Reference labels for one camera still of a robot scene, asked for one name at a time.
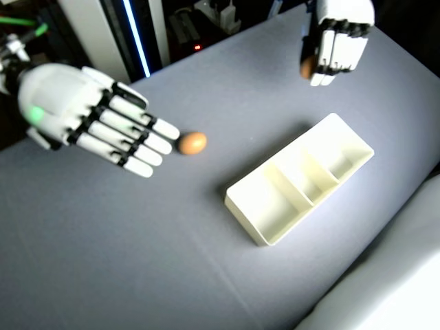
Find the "white divided tray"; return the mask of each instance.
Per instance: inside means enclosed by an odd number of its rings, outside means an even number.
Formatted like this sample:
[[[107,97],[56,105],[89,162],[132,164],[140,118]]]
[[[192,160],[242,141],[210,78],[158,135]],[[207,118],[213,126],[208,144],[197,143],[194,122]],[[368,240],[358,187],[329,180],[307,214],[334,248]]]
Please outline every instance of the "white divided tray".
[[[373,155],[332,113],[229,187],[225,205],[259,245],[274,245]]]

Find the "brown egg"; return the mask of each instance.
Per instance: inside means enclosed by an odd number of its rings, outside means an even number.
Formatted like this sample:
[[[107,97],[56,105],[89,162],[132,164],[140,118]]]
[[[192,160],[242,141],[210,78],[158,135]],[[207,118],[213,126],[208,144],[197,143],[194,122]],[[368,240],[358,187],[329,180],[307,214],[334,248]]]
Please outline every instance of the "brown egg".
[[[318,65],[318,57],[312,55],[307,57],[300,66],[300,73],[304,79],[310,79],[311,75],[314,74],[316,65]]]
[[[206,146],[206,135],[193,132],[182,136],[179,140],[179,152],[184,155],[196,155]]]

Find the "green light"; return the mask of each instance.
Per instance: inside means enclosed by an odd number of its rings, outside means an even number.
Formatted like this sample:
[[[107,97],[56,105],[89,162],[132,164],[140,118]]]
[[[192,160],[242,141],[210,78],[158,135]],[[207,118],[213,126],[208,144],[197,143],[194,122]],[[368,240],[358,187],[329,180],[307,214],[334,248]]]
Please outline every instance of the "green light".
[[[27,120],[33,125],[38,124],[44,117],[44,109],[40,107],[33,107],[27,116]]]

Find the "table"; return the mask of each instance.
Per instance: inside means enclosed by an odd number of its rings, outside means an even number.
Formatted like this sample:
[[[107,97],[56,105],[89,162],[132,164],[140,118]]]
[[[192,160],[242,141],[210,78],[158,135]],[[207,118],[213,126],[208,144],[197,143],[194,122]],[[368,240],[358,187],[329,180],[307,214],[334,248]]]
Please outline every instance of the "table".
[[[0,154],[0,328],[291,329],[440,160],[440,80],[377,29],[352,74],[298,74],[296,8],[133,85],[203,131],[141,179],[79,148]],[[226,188],[331,112],[375,156],[278,245]]]

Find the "blue light strip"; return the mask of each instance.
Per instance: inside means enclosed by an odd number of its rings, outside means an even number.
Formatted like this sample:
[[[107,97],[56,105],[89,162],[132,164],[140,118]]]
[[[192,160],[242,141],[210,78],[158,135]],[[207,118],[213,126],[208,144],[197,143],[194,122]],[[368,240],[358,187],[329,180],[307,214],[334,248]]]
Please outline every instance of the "blue light strip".
[[[140,41],[138,28],[136,27],[135,17],[133,16],[133,11],[131,10],[130,0],[123,0],[124,7],[126,11],[126,15],[129,18],[130,28],[135,38],[137,52],[139,53],[140,61],[142,63],[142,67],[144,68],[145,76],[148,78],[150,76],[149,66],[146,64],[146,57],[144,53],[144,49],[142,48],[142,43]]]

